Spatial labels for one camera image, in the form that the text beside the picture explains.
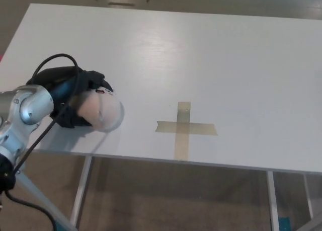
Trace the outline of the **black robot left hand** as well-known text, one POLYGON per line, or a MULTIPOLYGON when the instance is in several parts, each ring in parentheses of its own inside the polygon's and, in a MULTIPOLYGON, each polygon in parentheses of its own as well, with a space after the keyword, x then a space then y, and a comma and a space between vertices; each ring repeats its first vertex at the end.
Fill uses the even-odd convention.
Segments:
POLYGON ((100 87, 113 92, 102 73, 81 68, 76 70, 74 66, 47 68, 31 77, 26 84, 40 85, 50 93, 54 107, 49 116, 64 128, 92 126, 90 121, 77 113, 76 107, 70 105, 68 101, 71 97, 77 98, 100 87))

